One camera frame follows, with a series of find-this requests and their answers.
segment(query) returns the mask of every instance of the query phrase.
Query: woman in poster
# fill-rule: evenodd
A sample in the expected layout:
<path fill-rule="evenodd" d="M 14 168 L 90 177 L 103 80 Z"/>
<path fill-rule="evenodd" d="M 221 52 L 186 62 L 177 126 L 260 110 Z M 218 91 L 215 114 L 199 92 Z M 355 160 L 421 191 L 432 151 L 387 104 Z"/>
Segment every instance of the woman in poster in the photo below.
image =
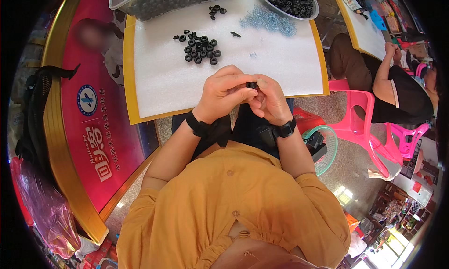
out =
<path fill-rule="evenodd" d="M 123 87 L 123 32 L 125 16 L 114 11 L 114 19 L 105 23 L 98 19 L 82 19 L 75 25 L 76 40 L 93 52 L 100 52 L 109 76 Z"/>

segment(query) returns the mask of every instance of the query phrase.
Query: pink banner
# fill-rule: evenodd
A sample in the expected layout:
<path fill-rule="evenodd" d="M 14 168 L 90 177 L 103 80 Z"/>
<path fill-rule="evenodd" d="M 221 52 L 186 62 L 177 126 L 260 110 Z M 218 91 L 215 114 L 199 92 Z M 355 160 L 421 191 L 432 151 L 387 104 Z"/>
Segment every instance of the pink banner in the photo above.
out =
<path fill-rule="evenodd" d="M 129 124 L 123 88 L 126 18 L 108 2 L 80 1 L 62 66 L 81 64 L 62 81 L 62 110 L 76 171 L 98 212 L 146 158 L 138 126 Z"/>

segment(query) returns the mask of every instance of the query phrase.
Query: green plastic basket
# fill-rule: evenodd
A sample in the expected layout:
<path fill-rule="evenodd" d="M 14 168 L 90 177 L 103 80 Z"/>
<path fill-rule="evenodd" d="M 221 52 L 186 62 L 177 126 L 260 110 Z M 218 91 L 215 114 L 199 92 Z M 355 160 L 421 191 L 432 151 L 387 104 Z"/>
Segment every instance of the green plastic basket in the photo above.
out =
<path fill-rule="evenodd" d="M 317 176 L 320 176 L 327 171 L 330 165 L 332 165 L 332 162 L 334 162 L 337 154 L 338 141 L 335 131 L 328 125 L 319 125 L 305 131 L 302 134 L 303 139 L 308 139 L 316 131 L 320 132 L 324 136 L 323 142 L 326 143 L 327 148 L 327 153 L 315 162 L 315 172 L 317 173 Z"/>

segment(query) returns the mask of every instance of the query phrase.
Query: hand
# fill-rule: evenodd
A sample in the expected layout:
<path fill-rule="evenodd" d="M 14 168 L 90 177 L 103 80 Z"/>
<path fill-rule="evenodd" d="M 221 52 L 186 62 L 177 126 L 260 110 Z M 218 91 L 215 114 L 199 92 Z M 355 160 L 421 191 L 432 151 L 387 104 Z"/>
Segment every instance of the hand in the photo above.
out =
<path fill-rule="evenodd" d="M 386 42 L 385 43 L 385 52 L 387 55 L 391 56 L 393 60 L 400 61 L 402 54 L 401 49 L 399 49 L 399 46 L 397 44 Z"/>
<path fill-rule="evenodd" d="M 254 81 L 253 76 L 244 74 L 233 64 L 219 69 L 204 83 L 201 100 L 193 109 L 196 120 L 212 124 L 218 118 L 228 115 L 242 101 L 252 100 L 257 91 L 246 88 L 246 82 Z"/>
<path fill-rule="evenodd" d="M 255 74 L 253 77 L 257 79 L 259 86 L 258 95 L 248 101 L 254 114 L 276 126 L 292 121 L 293 115 L 279 83 L 263 74 Z"/>

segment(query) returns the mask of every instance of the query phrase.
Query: white foam sheet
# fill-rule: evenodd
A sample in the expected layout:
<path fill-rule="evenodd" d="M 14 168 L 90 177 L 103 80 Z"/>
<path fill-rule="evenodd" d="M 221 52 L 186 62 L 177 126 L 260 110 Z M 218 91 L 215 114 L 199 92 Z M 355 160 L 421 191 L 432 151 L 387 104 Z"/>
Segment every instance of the white foam sheet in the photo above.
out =
<path fill-rule="evenodd" d="M 349 20 L 354 27 L 354 32 L 357 37 L 359 48 L 374 57 L 383 60 L 385 57 L 385 38 L 382 31 L 379 30 L 371 20 L 368 12 L 363 14 L 368 16 L 368 20 L 362 15 L 352 12 L 352 10 L 342 0 L 344 9 L 349 15 Z"/>
<path fill-rule="evenodd" d="M 295 20 L 297 33 L 240 27 L 242 19 L 258 0 L 219 0 L 173 11 L 147 22 L 136 22 L 134 70 L 141 118 L 195 107 L 204 81 L 221 67 L 235 64 L 244 73 L 262 73 L 277 80 L 285 96 L 322 94 L 322 73 L 308 21 Z M 226 14 L 209 16 L 209 6 L 220 5 Z M 173 40 L 185 29 L 216 39 L 222 55 L 212 66 L 186 62 L 187 41 Z M 231 31 L 242 37 L 233 37 Z"/>

